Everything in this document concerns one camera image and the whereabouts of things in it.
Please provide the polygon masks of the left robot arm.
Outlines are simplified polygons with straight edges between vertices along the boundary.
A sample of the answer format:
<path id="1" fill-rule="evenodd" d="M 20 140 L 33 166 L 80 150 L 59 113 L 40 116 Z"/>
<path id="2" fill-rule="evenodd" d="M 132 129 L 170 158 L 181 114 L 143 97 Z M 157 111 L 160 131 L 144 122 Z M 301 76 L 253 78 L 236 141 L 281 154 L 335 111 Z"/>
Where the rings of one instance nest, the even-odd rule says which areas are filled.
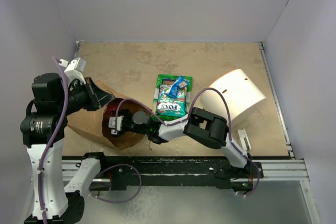
<path id="1" fill-rule="evenodd" d="M 77 223 L 92 180 L 104 177 L 108 165 L 102 152 L 87 153 L 70 183 L 64 185 L 62 148 L 67 116 L 81 109 L 102 109 L 115 96 L 89 77 L 67 83 L 66 77 L 57 73 L 37 76 L 31 88 L 34 98 L 20 124 L 34 183 L 34 208 L 25 223 Z"/>

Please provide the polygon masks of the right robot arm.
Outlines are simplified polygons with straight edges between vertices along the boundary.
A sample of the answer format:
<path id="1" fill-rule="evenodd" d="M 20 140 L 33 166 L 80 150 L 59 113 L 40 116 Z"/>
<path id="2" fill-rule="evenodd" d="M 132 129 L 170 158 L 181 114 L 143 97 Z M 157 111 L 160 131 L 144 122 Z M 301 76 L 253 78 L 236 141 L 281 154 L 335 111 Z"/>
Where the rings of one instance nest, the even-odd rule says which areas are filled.
<path id="1" fill-rule="evenodd" d="M 147 136 L 155 143 L 170 142 L 188 136 L 203 146 L 219 150 L 228 159 L 238 177 L 246 177 L 252 171 L 251 158 L 232 137 L 227 120 L 200 108 L 193 108 L 190 115 L 173 121 L 156 121 L 144 111 L 114 117 L 116 135 L 127 132 Z"/>

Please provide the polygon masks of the teal Fox's candy bag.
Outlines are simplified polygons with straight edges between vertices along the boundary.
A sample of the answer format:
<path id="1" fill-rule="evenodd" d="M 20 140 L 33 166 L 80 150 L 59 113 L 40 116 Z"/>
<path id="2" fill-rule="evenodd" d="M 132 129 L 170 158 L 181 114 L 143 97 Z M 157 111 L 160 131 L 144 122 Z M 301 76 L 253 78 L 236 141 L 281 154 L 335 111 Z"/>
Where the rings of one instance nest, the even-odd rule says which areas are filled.
<path id="1" fill-rule="evenodd" d="M 168 84 L 160 85 L 155 112 L 160 116 L 181 118 L 186 115 L 186 88 L 178 89 L 176 98 L 166 94 L 169 89 Z"/>

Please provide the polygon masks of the blue Burts chilli crisps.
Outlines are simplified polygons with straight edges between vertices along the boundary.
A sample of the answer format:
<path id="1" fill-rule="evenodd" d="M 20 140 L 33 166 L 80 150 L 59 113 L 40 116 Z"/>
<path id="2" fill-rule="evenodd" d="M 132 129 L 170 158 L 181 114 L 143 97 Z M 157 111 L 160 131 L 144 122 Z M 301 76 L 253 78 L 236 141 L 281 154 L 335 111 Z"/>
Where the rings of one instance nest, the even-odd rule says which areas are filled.
<path id="1" fill-rule="evenodd" d="M 162 82 L 162 84 L 160 85 L 160 90 L 161 90 L 161 92 L 162 92 L 164 95 L 166 95 L 165 92 L 167 92 L 167 90 L 168 90 L 169 87 L 174 83 L 175 80 L 173 80 L 173 79 L 163 79 L 163 82 Z"/>

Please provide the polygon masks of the green Chuba cassava chips bag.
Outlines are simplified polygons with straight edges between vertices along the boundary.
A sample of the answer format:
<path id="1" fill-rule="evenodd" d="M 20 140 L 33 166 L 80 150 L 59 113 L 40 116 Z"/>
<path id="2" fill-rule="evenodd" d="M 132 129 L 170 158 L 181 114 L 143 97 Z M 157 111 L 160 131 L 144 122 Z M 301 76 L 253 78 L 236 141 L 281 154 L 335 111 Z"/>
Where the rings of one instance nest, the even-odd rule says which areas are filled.
<path id="1" fill-rule="evenodd" d="M 179 76 L 174 76 L 174 75 L 169 75 L 169 74 L 159 74 L 156 82 L 156 88 L 155 88 L 155 93 L 154 93 L 154 98 L 153 98 L 153 110 L 155 112 L 156 110 L 156 104 L 158 101 L 158 95 L 159 95 L 159 87 L 163 82 L 163 79 L 177 79 Z M 190 101 L 191 101 L 191 90 L 192 90 L 192 85 L 193 85 L 193 78 L 190 76 L 183 76 L 184 79 L 190 80 L 191 84 L 186 88 L 186 114 L 188 113 L 188 108 L 190 106 Z M 160 116 L 157 115 L 160 119 L 162 120 L 167 120 L 167 121 L 172 121 L 175 119 L 178 119 L 176 117 L 172 116 Z"/>

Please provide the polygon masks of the light blue white snack packet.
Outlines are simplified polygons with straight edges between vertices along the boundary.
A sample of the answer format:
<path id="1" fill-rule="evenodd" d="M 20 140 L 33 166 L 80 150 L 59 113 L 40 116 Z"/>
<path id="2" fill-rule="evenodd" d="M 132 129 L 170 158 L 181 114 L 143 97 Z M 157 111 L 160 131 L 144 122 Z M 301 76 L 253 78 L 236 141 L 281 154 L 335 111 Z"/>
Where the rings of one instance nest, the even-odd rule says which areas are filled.
<path id="1" fill-rule="evenodd" d="M 167 92 L 165 92 L 165 94 L 168 97 L 174 98 L 176 99 L 178 96 L 178 92 L 180 89 L 183 89 L 185 87 L 187 87 L 189 84 L 188 81 L 186 81 L 183 76 L 179 76 L 174 83 L 169 87 L 169 89 L 167 90 Z"/>

